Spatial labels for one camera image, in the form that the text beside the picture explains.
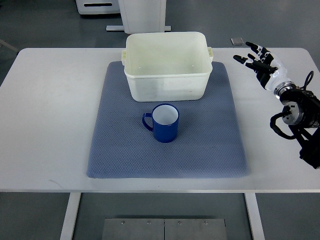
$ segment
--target table leg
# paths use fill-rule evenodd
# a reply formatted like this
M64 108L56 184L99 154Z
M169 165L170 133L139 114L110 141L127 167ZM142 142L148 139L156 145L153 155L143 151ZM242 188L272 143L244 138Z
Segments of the table leg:
M252 238L253 240L265 240L256 194L245 193L244 196L251 226Z
M72 240L81 192L71 192L66 208L60 240Z

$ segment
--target mug handle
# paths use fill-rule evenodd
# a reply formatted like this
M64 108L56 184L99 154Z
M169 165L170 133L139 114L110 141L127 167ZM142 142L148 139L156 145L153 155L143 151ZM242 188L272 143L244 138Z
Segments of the mug handle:
M154 130L154 128L153 128L153 127L150 127L150 126L146 123L145 118L152 118L152 114L146 112L146 113L144 113L143 116L142 116L142 123L143 123L143 125L145 126L146 129L148 129L149 131L152 132L152 131Z

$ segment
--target metal plate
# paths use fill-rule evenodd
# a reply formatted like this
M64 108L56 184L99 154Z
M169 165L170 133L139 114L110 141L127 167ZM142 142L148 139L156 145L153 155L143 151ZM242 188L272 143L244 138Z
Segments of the metal plate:
M232 45L234 46L241 46L244 43L242 37L235 37L235 38L230 38L231 42L232 42Z
M102 240L227 240L224 219L106 218Z
M164 240L164 219L106 218L102 240Z
M165 240L227 240L224 219L166 219Z

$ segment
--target white plastic container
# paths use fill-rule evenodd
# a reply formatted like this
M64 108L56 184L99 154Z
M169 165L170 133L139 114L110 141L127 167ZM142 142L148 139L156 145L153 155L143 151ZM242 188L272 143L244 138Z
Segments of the white plastic container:
M213 53L199 32L138 33L121 59L137 102L186 101L204 95Z

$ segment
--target blue mug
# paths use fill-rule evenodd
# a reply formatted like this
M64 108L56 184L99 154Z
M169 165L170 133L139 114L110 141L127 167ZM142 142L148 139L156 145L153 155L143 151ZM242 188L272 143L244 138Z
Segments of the blue mug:
M145 118L152 118L152 127L146 123ZM168 103L156 106L152 113L144 113L142 123L153 136L161 143L170 143L177 137L179 122L178 109Z

